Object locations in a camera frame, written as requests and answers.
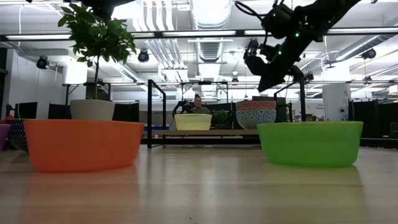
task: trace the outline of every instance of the black cable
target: black cable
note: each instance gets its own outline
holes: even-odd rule
[[[249,6],[243,4],[243,3],[239,2],[239,1],[236,1],[236,2],[235,2],[235,6],[236,6],[240,11],[242,11],[243,13],[245,13],[245,14],[247,14],[247,15],[249,15],[249,16],[256,16],[257,18],[259,18],[259,20],[260,20],[261,22],[262,22],[262,17],[261,17],[261,16],[267,15],[267,14],[258,14],[258,13],[257,13],[256,11],[254,11],[252,8],[250,8]]]
[[[241,2],[239,2],[239,1],[236,1],[235,2],[235,6],[240,10],[240,11],[242,11],[243,13],[245,13],[245,14],[247,14],[247,15],[249,15],[249,16],[256,16],[260,21],[261,21],[261,24],[262,24],[262,17],[261,16],[266,16],[267,14],[258,14],[256,11],[254,11],[252,8],[250,8],[249,6],[247,6],[247,5],[245,5],[245,4],[243,4],[243,3],[241,3]],[[268,40],[268,32],[265,30],[265,32],[266,32],[266,38],[264,39],[264,45],[267,43],[267,40]]]

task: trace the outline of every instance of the purple bowl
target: purple bowl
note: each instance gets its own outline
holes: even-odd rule
[[[6,138],[10,132],[10,128],[11,125],[9,124],[0,124],[0,151],[2,151],[4,143],[6,143]]]

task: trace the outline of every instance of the wooden table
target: wooden table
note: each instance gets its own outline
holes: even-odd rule
[[[166,136],[242,136],[258,135],[257,130],[153,130],[152,134]]]

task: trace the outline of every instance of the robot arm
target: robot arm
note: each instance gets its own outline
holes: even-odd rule
[[[172,113],[173,117],[174,117],[174,115],[177,114],[177,110],[179,107],[182,108],[180,114],[183,114],[184,112],[192,113],[192,107],[189,105],[187,100],[179,101],[173,110],[173,113]]]
[[[266,31],[266,39],[259,46],[260,54],[267,57],[268,63],[256,56],[258,43],[253,40],[246,50],[244,60],[254,75],[261,76],[259,91],[285,82],[285,75],[294,80],[303,77],[303,73],[294,65],[300,55],[312,41],[322,42],[323,36],[360,0],[317,0],[307,6],[297,6],[294,10],[283,4],[275,3],[271,11],[261,17],[241,2],[236,7],[251,16],[257,16]],[[273,38],[285,38],[283,44],[267,45],[267,34]]]

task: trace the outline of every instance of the patterned bowl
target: patterned bowl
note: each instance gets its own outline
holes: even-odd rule
[[[26,119],[9,119],[7,124],[11,125],[10,132],[8,135],[8,140],[17,149],[28,152],[26,133],[24,127],[24,121]]]
[[[276,101],[274,100],[245,100],[236,103],[236,111],[247,110],[275,110]]]
[[[236,119],[244,129],[256,129],[257,124],[274,123],[276,110],[246,110],[237,111]]]

